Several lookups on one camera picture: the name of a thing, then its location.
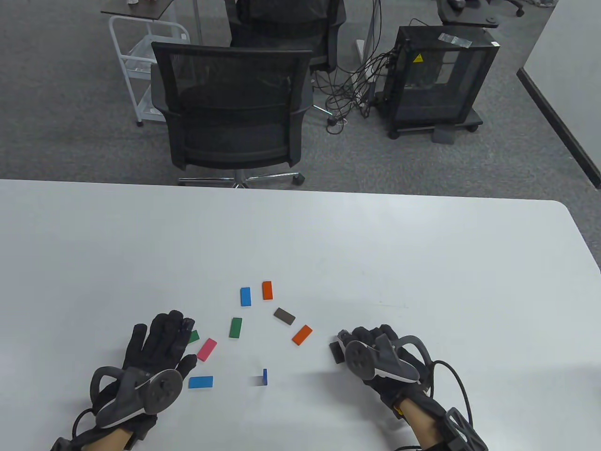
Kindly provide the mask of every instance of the cable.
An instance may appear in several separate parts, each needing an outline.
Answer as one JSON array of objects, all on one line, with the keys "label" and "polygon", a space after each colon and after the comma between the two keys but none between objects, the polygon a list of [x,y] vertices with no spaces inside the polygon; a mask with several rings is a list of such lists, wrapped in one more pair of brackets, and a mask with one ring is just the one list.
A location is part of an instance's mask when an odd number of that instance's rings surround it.
[{"label": "cable", "polygon": [[75,437],[77,437],[77,427],[79,426],[79,421],[81,420],[81,418],[83,418],[84,415],[88,414],[92,412],[92,409],[86,409],[83,412],[81,412],[77,418],[75,418],[75,422],[73,423],[73,429],[71,430],[71,436],[73,437],[73,440],[75,440]]},{"label": "cable", "polygon": [[468,394],[465,391],[465,387],[463,386],[463,382],[461,382],[461,378],[459,377],[459,375],[457,374],[457,372],[455,371],[455,369],[449,365],[447,362],[445,362],[444,360],[435,360],[434,362],[432,362],[432,365],[430,366],[430,397],[434,398],[434,368],[436,367],[436,365],[443,365],[444,367],[446,367],[451,373],[453,373],[453,376],[455,376],[455,380],[457,381],[457,383],[459,384],[459,388],[461,388],[461,394],[463,395],[463,400],[465,401],[465,409],[468,411],[468,422],[469,425],[474,427],[474,420],[472,418],[472,408],[469,405],[469,399],[468,399]]},{"label": "cable", "polygon": [[[339,135],[342,133],[344,125],[346,124],[346,117],[353,109],[359,108],[363,117],[369,116],[371,105],[365,105],[364,108],[361,106],[365,103],[365,94],[369,90],[369,85],[377,81],[378,77],[382,75],[382,69],[388,64],[391,51],[374,57],[382,38],[382,4],[380,0],[372,0],[372,16],[376,13],[376,7],[379,7],[378,15],[380,20],[379,29],[377,30],[377,39],[376,26],[374,26],[371,30],[371,41],[374,43],[373,48],[371,49],[369,56],[364,57],[361,65],[356,70],[352,71],[337,66],[336,71],[334,72],[334,82],[332,82],[331,74],[328,74],[328,80],[322,75],[316,74],[315,82],[317,89],[327,95],[325,108],[333,113],[333,116],[328,118],[328,124],[326,126],[326,131],[331,135]],[[335,81],[339,70],[345,73],[347,77],[342,83],[336,84]],[[358,76],[358,80],[355,83],[353,83],[354,76]],[[334,126],[340,128],[333,130],[332,127]]]},{"label": "cable", "polygon": [[422,25],[425,25],[425,26],[430,26],[430,25],[428,25],[427,23],[425,23],[425,22],[422,22],[421,20],[419,20],[417,17],[414,17],[413,19],[411,19],[411,20],[409,21],[409,26],[411,26],[411,23],[412,23],[414,20],[417,20],[417,21],[418,21],[419,23],[421,23]]}]

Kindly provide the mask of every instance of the hand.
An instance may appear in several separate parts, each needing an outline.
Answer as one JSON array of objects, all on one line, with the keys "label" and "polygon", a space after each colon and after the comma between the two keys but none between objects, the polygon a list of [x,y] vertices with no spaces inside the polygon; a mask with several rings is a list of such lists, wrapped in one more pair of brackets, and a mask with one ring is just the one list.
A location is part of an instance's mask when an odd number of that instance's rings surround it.
[{"label": "hand", "polygon": [[[158,314],[150,325],[148,338],[146,324],[136,324],[125,351],[123,369],[132,366],[152,375],[166,369],[176,369],[182,375],[182,379],[185,378],[197,363],[194,354],[182,358],[193,327],[194,320],[184,318],[177,310],[171,310],[169,314]],[[100,392],[92,405],[94,415],[116,397],[118,389],[119,382],[115,381]],[[119,424],[119,428],[133,433],[126,449],[131,449],[136,440],[143,440],[150,428],[156,424],[156,420],[157,415],[141,414]]]},{"label": "hand", "polygon": [[[377,350],[376,338],[382,334],[385,334],[390,341],[398,340],[398,335],[387,324],[383,324],[379,328],[372,329],[371,331],[364,327],[357,327],[351,334],[342,336],[341,340],[345,346],[354,340],[358,340]],[[419,361],[419,359],[414,357],[405,348],[401,346],[398,347],[396,349],[396,353],[401,360],[406,361],[417,369],[419,372],[419,385],[400,382],[381,376],[375,376],[371,380],[363,381],[363,383],[373,388],[380,395],[382,402],[392,409],[395,415],[399,416],[400,412],[398,410],[398,405],[407,398],[409,391],[424,391],[429,388],[430,370],[426,367],[426,365],[424,365],[423,362]]]}]

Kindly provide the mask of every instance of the power cord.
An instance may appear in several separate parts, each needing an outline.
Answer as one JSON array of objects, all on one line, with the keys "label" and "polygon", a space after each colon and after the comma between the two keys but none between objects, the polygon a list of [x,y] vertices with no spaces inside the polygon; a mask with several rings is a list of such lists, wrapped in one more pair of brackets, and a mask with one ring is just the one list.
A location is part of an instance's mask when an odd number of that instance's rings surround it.
[{"label": "power cord", "polygon": [[[446,367],[451,373],[453,373],[453,376],[455,376],[455,380],[459,384],[459,388],[461,388],[461,394],[463,395],[463,401],[465,402],[465,409],[468,412],[469,425],[474,427],[474,420],[472,418],[472,408],[469,405],[468,394],[465,391],[463,382],[461,381],[461,378],[455,371],[455,368],[453,368],[451,365],[449,365],[444,360],[435,360],[434,362],[432,362],[432,365],[430,366],[430,398],[434,398],[434,369],[436,368],[436,365],[442,365],[442,366]],[[416,446],[416,445],[401,446],[399,448],[396,448],[394,451],[409,451],[409,450],[421,451],[421,447]]]},{"label": "power cord", "polygon": [[[379,6],[380,27],[377,32],[377,40],[376,27],[372,30],[371,39],[372,42],[376,42],[376,45],[373,47],[370,56],[365,62],[361,63],[356,70],[352,71],[337,66],[336,71],[334,72],[334,82],[332,82],[331,74],[328,74],[328,79],[326,80],[321,74],[316,72],[316,88],[327,95],[325,108],[333,113],[333,116],[327,119],[326,125],[326,131],[331,135],[339,135],[343,132],[344,125],[347,123],[346,117],[354,109],[359,109],[359,113],[364,118],[370,116],[371,104],[367,101],[368,99],[366,99],[365,96],[369,91],[370,84],[375,83],[382,76],[382,70],[389,65],[389,60],[393,56],[394,49],[391,49],[388,52],[381,53],[374,57],[378,45],[380,44],[380,39],[382,38],[382,4],[380,0],[372,0],[372,15],[376,6]],[[416,17],[409,21],[409,25],[411,26],[414,21],[425,26],[430,26]],[[336,84],[335,80],[339,70],[347,74],[348,77],[342,83]],[[371,72],[371,75],[366,77],[363,74],[368,70]],[[353,83],[353,77],[355,76],[361,77],[361,80],[358,83]]]}]

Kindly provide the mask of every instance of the black baseboard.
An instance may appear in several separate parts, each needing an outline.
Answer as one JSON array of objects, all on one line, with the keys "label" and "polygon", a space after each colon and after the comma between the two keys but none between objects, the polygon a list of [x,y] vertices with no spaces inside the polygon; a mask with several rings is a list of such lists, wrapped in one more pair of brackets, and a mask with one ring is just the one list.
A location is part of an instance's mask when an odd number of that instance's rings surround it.
[{"label": "black baseboard", "polygon": [[536,103],[536,106],[538,106],[538,109],[543,113],[551,127],[553,127],[553,130],[555,133],[557,133],[557,136],[559,136],[559,138],[563,141],[576,162],[580,165],[589,180],[591,180],[591,183],[595,186],[595,188],[601,188],[601,172],[599,172],[597,167],[584,152],[584,149],[580,143],[578,143],[574,135],[572,135],[572,133],[568,130],[566,124],[563,123],[561,118],[550,106],[549,102],[547,102],[545,97],[541,94],[523,68],[517,71],[517,77],[522,82],[522,85],[524,85],[526,88],[528,94],[530,94],[530,97],[532,97],[534,103]]}]

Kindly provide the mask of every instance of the chair wheel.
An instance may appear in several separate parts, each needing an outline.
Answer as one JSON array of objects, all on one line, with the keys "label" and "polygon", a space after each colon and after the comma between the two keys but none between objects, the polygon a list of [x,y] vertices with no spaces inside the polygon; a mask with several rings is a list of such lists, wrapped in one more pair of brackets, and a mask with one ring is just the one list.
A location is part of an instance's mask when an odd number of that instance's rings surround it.
[{"label": "chair wheel", "polygon": [[301,186],[303,183],[305,183],[305,176],[303,174],[297,174],[294,177],[292,177],[293,185]]}]

